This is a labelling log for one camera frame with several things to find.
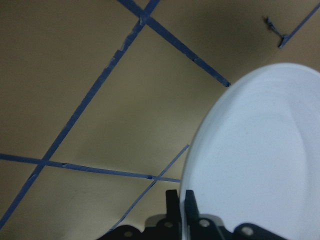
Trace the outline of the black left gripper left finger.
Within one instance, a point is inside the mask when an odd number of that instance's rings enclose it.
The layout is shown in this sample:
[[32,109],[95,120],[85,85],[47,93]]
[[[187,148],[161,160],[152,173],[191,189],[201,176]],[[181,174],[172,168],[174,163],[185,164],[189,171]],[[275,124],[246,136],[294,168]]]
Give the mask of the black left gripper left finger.
[[182,239],[182,218],[180,212],[180,201],[175,189],[167,190],[166,197],[166,220],[165,227],[171,231],[172,240]]

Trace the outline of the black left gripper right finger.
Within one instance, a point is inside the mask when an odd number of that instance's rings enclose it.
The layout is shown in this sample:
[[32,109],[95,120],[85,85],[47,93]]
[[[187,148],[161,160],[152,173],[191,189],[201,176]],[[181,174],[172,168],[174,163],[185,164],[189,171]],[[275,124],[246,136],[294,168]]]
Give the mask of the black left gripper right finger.
[[186,190],[184,199],[187,240],[224,240],[221,232],[221,221],[210,214],[201,214],[198,209],[195,194]]

